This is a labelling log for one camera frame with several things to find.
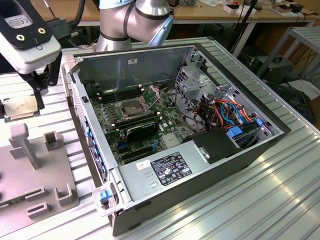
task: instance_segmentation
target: motherboard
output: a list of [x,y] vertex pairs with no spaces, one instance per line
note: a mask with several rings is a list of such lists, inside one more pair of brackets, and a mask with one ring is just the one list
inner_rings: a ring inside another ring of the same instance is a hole
[[120,166],[177,146],[195,133],[176,109],[174,83],[99,92],[91,100]]

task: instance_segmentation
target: white sticker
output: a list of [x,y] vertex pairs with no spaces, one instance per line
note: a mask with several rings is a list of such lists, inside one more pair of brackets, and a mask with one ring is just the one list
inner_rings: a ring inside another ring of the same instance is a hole
[[0,209],[4,209],[4,208],[6,208],[6,207],[8,207],[8,206],[9,206],[9,204],[1,205],[1,206],[0,206]]
[[150,160],[147,159],[147,160],[144,160],[144,161],[141,161],[141,162],[138,162],[135,164],[136,165],[136,168],[140,171],[142,169],[145,169],[147,167],[151,167],[150,165]]
[[31,20],[28,16],[24,14],[20,14],[17,16],[10,16],[4,19],[10,27],[14,29],[20,29],[26,26],[30,26],[32,24]]
[[138,58],[128,60],[128,64],[136,64],[137,62],[138,62]]

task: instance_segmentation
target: wooden table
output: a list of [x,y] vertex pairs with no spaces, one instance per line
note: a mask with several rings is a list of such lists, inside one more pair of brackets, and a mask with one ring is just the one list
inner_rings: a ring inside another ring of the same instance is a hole
[[[75,18],[79,6],[79,0],[47,0],[54,15],[59,17],[66,17],[71,21]],[[31,0],[32,5],[40,13],[45,21],[54,18],[52,13],[46,7],[43,0]],[[79,26],[99,26],[100,13],[92,0],[86,0],[84,11]]]
[[[76,16],[79,0],[47,0],[56,17],[66,17],[73,20]],[[53,15],[44,4],[43,0],[31,0],[33,6],[40,13],[44,20],[53,19]],[[314,14],[302,16],[282,17],[270,10],[271,5],[261,4],[263,9],[251,15],[241,39],[239,40],[233,55],[238,56],[244,47],[248,37],[257,23],[301,23],[307,22],[311,27],[320,16]],[[209,6],[198,1],[195,7],[177,6],[173,12],[175,24],[225,24],[237,23],[239,15],[228,13],[223,10],[222,5]],[[92,0],[85,1],[85,8],[79,26],[99,26],[100,13]]]
[[[301,23],[307,22],[306,26],[311,27],[320,17],[314,14],[305,17],[293,16],[282,17],[270,9],[271,5],[260,4],[263,9],[257,11],[255,14],[249,16],[247,23],[249,23],[240,38],[233,55],[238,56],[248,40],[251,32],[257,23]],[[174,23],[175,24],[224,24],[237,23],[239,15],[236,13],[228,13],[223,10],[222,5],[215,7],[209,6],[203,2],[198,1],[195,7],[177,6],[174,9]]]

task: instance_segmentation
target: blue latch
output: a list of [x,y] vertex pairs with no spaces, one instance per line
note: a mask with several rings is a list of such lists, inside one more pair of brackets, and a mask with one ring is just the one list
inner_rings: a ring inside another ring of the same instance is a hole
[[234,136],[237,136],[237,135],[239,135],[239,134],[242,134],[243,133],[243,131],[240,129],[240,127],[238,127],[238,126],[234,126],[234,127],[232,127],[232,128],[229,128],[229,130],[228,130],[228,134],[230,135],[230,137],[234,137]]
[[259,118],[257,118],[255,122],[256,122],[256,124],[259,125],[259,127],[261,127],[261,125],[264,124],[264,122]]
[[99,192],[100,194],[100,202],[107,202],[109,198],[113,196],[111,189],[106,189]]

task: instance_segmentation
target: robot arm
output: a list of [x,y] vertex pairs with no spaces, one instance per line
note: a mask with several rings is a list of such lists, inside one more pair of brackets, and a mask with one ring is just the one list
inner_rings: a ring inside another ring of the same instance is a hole
[[161,45],[173,24],[167,0],[100,0],[98,52],[130,49],[130,38]]

